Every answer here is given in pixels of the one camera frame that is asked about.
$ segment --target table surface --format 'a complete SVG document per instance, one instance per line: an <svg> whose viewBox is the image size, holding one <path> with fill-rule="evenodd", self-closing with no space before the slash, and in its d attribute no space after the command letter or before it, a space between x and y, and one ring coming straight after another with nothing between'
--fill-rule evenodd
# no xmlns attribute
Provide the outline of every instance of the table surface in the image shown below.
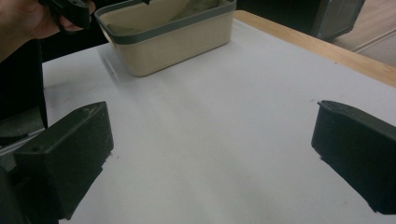
<svg viewBox="0 0 396 224"><path fill-rule="evenodd" d="M43 64L49 124L106 101L115 142L62 223L396 222L310 146L318 101L396 125L396 89L242 14L229 44L148 77L130 76L108 44Z"/></svg>
<svg viewBox="0 0 396 224"><path fill-rule="evenodd" d="M396 67L394 66L339 48L310 35L305 35L246 11L236 11L234 15L238 20L263 30L269 35L283 39L301 48L308 49L317 55L341 63L366 76L396 87Z"/></svg>

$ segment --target black surface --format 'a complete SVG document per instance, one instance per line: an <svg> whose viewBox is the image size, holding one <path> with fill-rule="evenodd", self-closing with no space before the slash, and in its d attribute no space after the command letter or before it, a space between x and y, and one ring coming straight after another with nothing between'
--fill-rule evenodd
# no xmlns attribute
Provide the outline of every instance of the black surface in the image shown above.
<svg viewBox="0 0 396 224"><path fill-rule="evenodd" d="M47 124L40 53L32 40L0 63L0 119L39 107Z"/></svg>
<svg viewBox="0 0 396 224"><path fill-rule="evenodd" d="M349 105L319 105L312 147L374 211L396 214L396 127Z"/></svg>

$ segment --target beige plastic bin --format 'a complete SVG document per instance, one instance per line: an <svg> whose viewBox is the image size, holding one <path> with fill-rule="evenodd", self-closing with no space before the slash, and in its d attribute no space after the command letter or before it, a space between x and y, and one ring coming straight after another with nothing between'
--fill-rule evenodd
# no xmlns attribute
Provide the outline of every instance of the beige plastic bin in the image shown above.
<svg viewBox="0 0 396 224"><path fill-rule="evenodd" d="M143 77L230 41L236 0L175 19L188 2L133 0L103 7L95 18L130 72Z"/></svg>

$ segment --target black cabinet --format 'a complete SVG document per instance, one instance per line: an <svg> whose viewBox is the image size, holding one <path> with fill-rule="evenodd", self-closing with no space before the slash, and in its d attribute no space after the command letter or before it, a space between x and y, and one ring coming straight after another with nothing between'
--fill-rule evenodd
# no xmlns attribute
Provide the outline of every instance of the black cabinet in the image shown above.
<svg viewBox="0 0 396 224"><path fill-rule="evenodd" d="M327 40L352 30L363 4L364 0L239 0L237 9Z"/></svg>

